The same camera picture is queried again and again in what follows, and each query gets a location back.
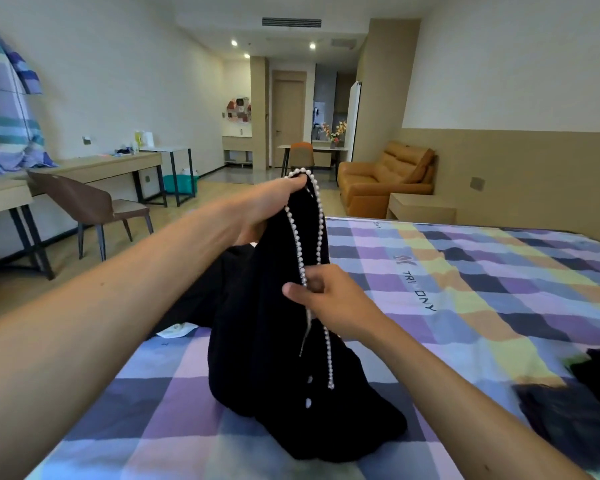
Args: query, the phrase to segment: chair leg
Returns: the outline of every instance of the chair leg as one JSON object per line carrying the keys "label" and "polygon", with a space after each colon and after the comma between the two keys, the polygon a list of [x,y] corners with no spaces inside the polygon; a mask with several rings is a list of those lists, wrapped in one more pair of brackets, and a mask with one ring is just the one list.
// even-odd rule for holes
{"label": "chair leg", "polygon": [[131,229],[129,229],[129,223],[126,219],[122,219],[122,224],[125,225],[125,230],[127,231],[127,235],[129,236],[129,241],[133,242],[134,238],[131,236]]}
{"label": "chair leg", "polygon": [[84,246],[84,224],[78,222],[78,259],[82,259],[82,249]]}
{"label": "chair leg", "polygon": [[145,215],[144,220],[146,221],[146,226],[149,228],[149,234],[153,234],[153,224],[151,224],[151,216],[149,216],[149,214]]}
{"label": "chair leg", "polygon": [[98,233],[98,244],[100,245],[100,260],[107,260],[107,247],[104,243],[104,227],[102,224],[96,224],[96,231]]}

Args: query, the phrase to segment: refrigerator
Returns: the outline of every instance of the refrigerator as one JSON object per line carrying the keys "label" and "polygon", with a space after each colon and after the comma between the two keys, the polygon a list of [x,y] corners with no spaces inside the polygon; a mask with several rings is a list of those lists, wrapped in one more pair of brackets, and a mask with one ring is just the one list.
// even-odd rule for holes
{"label": "refrigerator", "polygon": [[354,143],[356,140],[356,122],[358,120],[358,106],[360,106],[360,89],[362,82],[356,81],[349,93],[349,110],[347,112],[347,132],[344,135],[344,147],[347,149],[345,161],[353,160]]}

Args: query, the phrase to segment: ceiling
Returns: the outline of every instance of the ceiling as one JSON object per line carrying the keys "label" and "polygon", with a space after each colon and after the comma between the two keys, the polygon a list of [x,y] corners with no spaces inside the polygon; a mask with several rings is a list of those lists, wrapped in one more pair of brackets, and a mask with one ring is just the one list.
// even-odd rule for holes
{"label": "ceiling", "polygon": [[[244,53],[353,70],[371,18],[421,18],[440,0],[170,0],[178,26],[227,60]],[[262,17],[319,18],[322,28],[263,27]],[[238,42],[232,47],[231,40]],[[345,39],[354,48],[333,47]],[[316,49],[309,49],[314,42]]]}

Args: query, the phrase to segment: side table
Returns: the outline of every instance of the side table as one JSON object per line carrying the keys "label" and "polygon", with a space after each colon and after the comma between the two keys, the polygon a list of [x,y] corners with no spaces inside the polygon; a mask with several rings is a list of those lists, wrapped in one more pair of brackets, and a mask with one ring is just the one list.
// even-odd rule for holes
{"label": "side table", "polygon": [[403,222],[455,224],[456,208],[437,195],[391,194],[386,218]]}

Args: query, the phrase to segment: wooden desk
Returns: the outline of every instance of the wooden desk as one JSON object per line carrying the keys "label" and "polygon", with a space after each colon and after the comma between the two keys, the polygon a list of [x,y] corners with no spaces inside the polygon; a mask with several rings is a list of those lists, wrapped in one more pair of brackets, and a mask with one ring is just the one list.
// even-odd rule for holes
{"label": "wooden desk", "polygon": [[[56,163],[58,165],[57,167],[35,168],[32,169],[32,171],[61,175],[82,182],[83,184],[131,173],[136,187],[138,202],[144,204],[153,202],[149,202],[144,198],[142,185],[140,184],[140,174],[138,172],[147,168],[156,167],[156,170],[158,171],[158,185],[160,186],[160,193],[157,196],[162,197],[162,203],[157,203],[156,205],[167,207],[167,196],[164,191],[164,182],[162,181],[162,155],[160,153],[139,152],[135,155],[123,155],[119,157],[96,155],[92,157],[58,160]],[[33,216],[31,215],[31,209],[29,208],[29,204],[33,201],[33,196],[41,195],[42,193],[43,192],[28,179],[27,173],[24,170],[0,175],[0,212],[2,210],[9,211],[13,223],[16,226],[16,230],[18,231],[18,235],[20,236],[24,251],[31,259],[32,266],[43,272],[48,279],[52,280],[55,275],[49,265],[47,254],[44,250],[45,245],[40,240],[38,228],[36,227],[35,220],[33,220]],[[33,245],[31,245],[27,233],[24,231],[24,226],[17,210],[18,207],[21,209],[25,222],[29,227]],[[38,265],[35,256],[38,257],[40,265]]]}
{"label": "wooden desk", "polygon": [[[311,146],[313,147],[314,152],[331,153],[336,158],[336,175],[337,175],[338,167],[340,166],[340,158],[342,155],[346,154],[346,152],[349,151],[349,149],[341,148],[339,146],[337,146],[336,148],[332,148],[331,145],[324,146],[324,145],[316,144],[316,143],[312,143]],[[284,149],[284,151],[285,151],[285,156],[282,158],[282,172],[280,174],[280,177],[284,177],[285,174],[287,173],[287,168],[289,166],[289,152],[291,151],[291,145],[290,144],[281,144],[278,148]]]}
{"label": "wooden desk", "polygon": [[391,194],[387,219],[427,224],[455,224],[456,208],[437,195]]}
{"label": "wooden desk", "polygon": [[0,176],[0,212],[26,205],[32,201],[33,197],[24,180],[12,180]]}
{"label": "wooden desk", "polygon": [[[136,195],[138,202],[147,204],[142,193],[142,185],[140,184],[140,170],[155,167],[158,170],[158,185],[162,196],[162,205],[167,207],[167,197],[164,191],[164,182],[162,181],[162,156],[155,152],[139,152],[135,155],[122,155],[112,157],[110,155],[95,155],[92,157],[71,158],[68,160],[58,160],[55,168],[35,168],[32,171],[40,173],[52,173],[54,175],[62,175],[63,177],[77,180],[83,184],[97,182],[105,178],[117,177],[126,173],[131,173],[136,187]],[[31,188],[33,196],[41,195],[43,192],[35,186],[35,184],[27,178],[24,171],[15,172],[11,178],[24,179]]]}
{"label": "wooden desk", "polygon": [[[25,180],[17,180],[10,178],[9,175],[0,175],[0,212],[8,210],[11,215],[11,220],[16,226],[16,231],[22,243],[25,254],[29,256],[31,266],[16,266],[17,268],[33,269],[40,273],[44,273],[49,280],[55,278],[55,274],[49,265],[47,253],[40,242],[40,234],[38,228],[31,215],[29,204],[33,201],[33,196],[29,190],[29,186]],[[29,236],[25,230],[18,207],[22,211],[29,233],[33,240],[33,246],[29,241]],[[0,270],[5,269],[5,266],[0,266]]]}

